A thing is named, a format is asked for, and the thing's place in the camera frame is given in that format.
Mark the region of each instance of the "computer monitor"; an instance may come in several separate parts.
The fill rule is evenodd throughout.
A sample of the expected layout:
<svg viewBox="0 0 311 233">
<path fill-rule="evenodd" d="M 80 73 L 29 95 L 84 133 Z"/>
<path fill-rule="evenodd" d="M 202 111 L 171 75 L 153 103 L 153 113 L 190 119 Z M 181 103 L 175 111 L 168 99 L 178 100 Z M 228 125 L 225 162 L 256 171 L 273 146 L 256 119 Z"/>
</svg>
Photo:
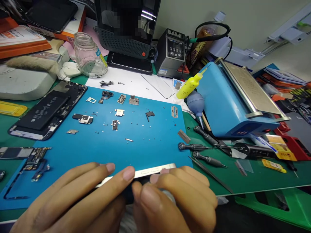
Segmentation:
<svg viewBox="0 0 311 233">
<path fill-rule="evenodd" d="M 161 0 L 95 0 L 101 45 L 112 52 L 146 59 Z"/>
</svg>

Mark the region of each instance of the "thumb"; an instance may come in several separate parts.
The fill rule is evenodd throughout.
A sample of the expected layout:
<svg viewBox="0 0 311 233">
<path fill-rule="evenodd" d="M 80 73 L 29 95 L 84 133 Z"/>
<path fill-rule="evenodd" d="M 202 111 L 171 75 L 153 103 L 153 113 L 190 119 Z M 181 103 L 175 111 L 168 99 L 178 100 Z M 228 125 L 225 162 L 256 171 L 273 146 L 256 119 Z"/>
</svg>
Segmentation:
<svg viewBox="0 0 311 233">
<path fill-rule="evenodd" d="M 190 233 L 180 210 L 154 185 L 133 183 L 132 189 L 135 204 L 140 205 L 146 215 L 148 232 Z"/>
</svg>

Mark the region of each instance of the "blue lcd separator machine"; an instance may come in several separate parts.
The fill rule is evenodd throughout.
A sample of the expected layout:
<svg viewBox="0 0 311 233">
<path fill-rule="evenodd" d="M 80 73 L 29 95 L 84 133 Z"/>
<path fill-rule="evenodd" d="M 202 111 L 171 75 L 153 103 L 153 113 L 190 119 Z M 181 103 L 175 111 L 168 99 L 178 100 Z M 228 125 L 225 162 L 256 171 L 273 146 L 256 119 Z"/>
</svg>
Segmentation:
<svg viewBox="0 0 311 233">
<path fill-rule="evenodd" d="M 246 67 L 218 58 L 202 70 L 205 68 L 197 90 L 205 100 L 205 114 L 216 137 L 261 136 L 277 128 L 279 122 L 291 119 L 263 91 Z"/>
</svg>

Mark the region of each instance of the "green plastic stool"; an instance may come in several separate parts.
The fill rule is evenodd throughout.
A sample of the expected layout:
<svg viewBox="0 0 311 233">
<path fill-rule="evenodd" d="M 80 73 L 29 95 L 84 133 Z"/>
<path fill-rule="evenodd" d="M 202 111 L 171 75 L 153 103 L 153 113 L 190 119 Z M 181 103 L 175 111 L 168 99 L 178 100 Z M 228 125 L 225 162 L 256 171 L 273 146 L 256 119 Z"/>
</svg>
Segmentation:
<svg viewBox="0 0 311 233">
<path fill-rule="evenodd" d="M 277 208 L 275 192 L 282 192 L 289 211 Z M 236 203 L 244 205 L 256 212 L 271 216 L 295 226 L 311 230 L 311 195 L 297 189 L 283 189 L 265 192 L 269 205 L 260 203 L 254 193 L 246 194 L 246 198 L 235 197 Z"/>
</svg>

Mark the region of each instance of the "blue silicone mat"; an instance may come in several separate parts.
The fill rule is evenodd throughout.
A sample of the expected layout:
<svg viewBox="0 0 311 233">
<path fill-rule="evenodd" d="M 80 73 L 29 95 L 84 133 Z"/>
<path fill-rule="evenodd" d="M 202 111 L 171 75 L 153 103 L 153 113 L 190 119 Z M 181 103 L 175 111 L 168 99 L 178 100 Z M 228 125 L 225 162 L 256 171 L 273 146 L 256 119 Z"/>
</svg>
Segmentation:
<svg viewBox="0 0 311 233">
<path fill-rule="evenodd" d="M 183 141 L 177 133 L 180 129 L 186 132 L 180 105 L 138 96 L 136 97 L 139 99 L 139 105 L 131 105 L 130 95 L 126 95 L 124 103 L 120 104 L 117 103 L 121 95 L 118 92 L 114 92 L 113 97 L 99 104 L 102 91 L 103 89 L 89 87 L 54 135 L 47 141 L 35 143 L 34 147 L 52 147 L 45 155 L 51 169 L 44 173 L 38 182 L 31 182 L 35 172 L 23 172 L 7 197 L 29 196 L 29 198 L 5 200 L 3 196 L 21 169 L 21 165 L 0 193 L 0 210 L 28 207 L 66 171 L 88 162 L 113 162 L 116 164 L 115 173 L 129 165 L 134 166 L 136 170 L 168 163 L 175 163 L 177 167 L 183 165 L 193 167 L 192 161 L 188 158 L 190 152 L 178 149 L 178 143 Z M 96 99 L 96 103 L 87 102 L 89 97 Z M 178 108 L 178 118 L 172 117 L 172 106 Z M 125 115 L 115 116 L 115 109 L 125 110 Z M 145 114 L 149 111 L 155 114 L 149 117 L 150 122 Z M 80 124 L 78 120 L 72 118 L 74 113 L 93 116 L 93 122 L 90 125 Z M 110 125 L 112 120 L 119 120 L 118 131 L 112 130 Z M 70 129 L 79 132 L 67 134 Z"/>
</svg>

